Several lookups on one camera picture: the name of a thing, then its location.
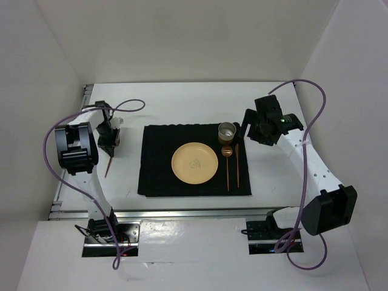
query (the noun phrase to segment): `silver cup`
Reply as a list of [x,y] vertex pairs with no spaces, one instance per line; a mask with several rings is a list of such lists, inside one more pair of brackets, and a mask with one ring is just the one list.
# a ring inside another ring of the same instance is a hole
[[218,126],[218,141],[221,144],[231,144],[235,133],[236,127],[233,123],[223,122]]

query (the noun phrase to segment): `yellow plate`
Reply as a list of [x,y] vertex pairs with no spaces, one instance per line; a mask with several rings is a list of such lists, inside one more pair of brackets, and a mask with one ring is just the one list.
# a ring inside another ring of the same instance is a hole
[[175,176],[188,184],[202,184],[217,172],[218,158],[214,150],[199,142],[182,145],[171,160]]

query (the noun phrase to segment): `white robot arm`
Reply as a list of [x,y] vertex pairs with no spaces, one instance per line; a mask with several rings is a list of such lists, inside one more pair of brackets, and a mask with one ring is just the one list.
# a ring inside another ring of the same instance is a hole
[[[243,138],[250,124],[248,137],[267,146],[277,144],[289,157],[303,177],[303,125],[294,114],[283,115],[275,95],[255,100],[256,110],[247,109],[239,138]],[[357,199],[352,186],[344,187],[327,168],[307,139],[308,157],[307,196],[303,208],[302,225],[311,235],[317,235],[350,222]],[[285,207],[269,213],[277,227],[292,228],[299,207]]]
[[[98,101],[95,105],[88,106],[82,111],[87,111],[92,107],[110,108],[104,101]],[[115,147],[119,144],[120,129],[112,126],[111,118],[109,110],[85,113],[72,122],[55,128],[55,140],[59,165],[72,175],[81,190],[98,202],[104,214],[109,218],[113,229],[116,230],[118,222],[111,205],[104,196],[96,170],[97,145],[113,157]],[[97,145],[93,136],[96,129],[99,133]],[[94,237],[99,236],[105,241],[110,241],[112,235],[103,214],[90,198],[84,196],[84,201],[89,215],[87,231]]]

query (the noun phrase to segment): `table surface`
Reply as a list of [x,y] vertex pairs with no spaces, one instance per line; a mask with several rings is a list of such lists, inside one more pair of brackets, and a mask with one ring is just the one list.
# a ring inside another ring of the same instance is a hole
[[[326,262],[302,271],[285,254],[249,255],[243,218],[143,221],[138,257],[122,258],[114,271],[113,258],[81,258],[75,223],[87,221],[38,223],[18,291],[368,290],[347,226],[325,233]],[[305,252],[292,258],[313,266],[322,258],[322,242],[301,234]]]
[[[138,194],[142,134],[150,124],[208,124],[224,121],[241,123],[256,98],[266,96],[280,82],[191,82],[96,84],[89,103],[105,100],[112,107],[126,99],[143,99],[140,112],[115,116],[121,124],[121,142],[109,174],[104,178],[109,157],[99,149],[98,176],[105,197],[115,210],[233,209],[249,207],[297,206],[302,182],[293,164],[276,145],[268,147],[245,138],[252,196],[194,198],[146,198]],[[304,124],[293,84],[277,90],[285,114],[296,114]],[[134,109],[138,102],[126,104]],[[74,184],[68,175],[65,179]],[[78,192],[61,187],[61,210],[85,210]]]

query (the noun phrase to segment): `black cloth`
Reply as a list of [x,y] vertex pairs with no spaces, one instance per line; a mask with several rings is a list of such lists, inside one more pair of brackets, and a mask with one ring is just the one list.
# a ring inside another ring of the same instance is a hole
[[[226,158],[218,141],[219,124],[149,125],[144,127],[138,193],[146,197],[177,196],[243,196],[250,191],[248,162],[244,141],[239,142],[239,177],[237,188],[236,136],[229,157],[229,185],[227,191]],[[175,151],[188,142],[201,142],[211,147],[218,157],[218,169],[209,181],[191,185],[179,180],[171,168]]]

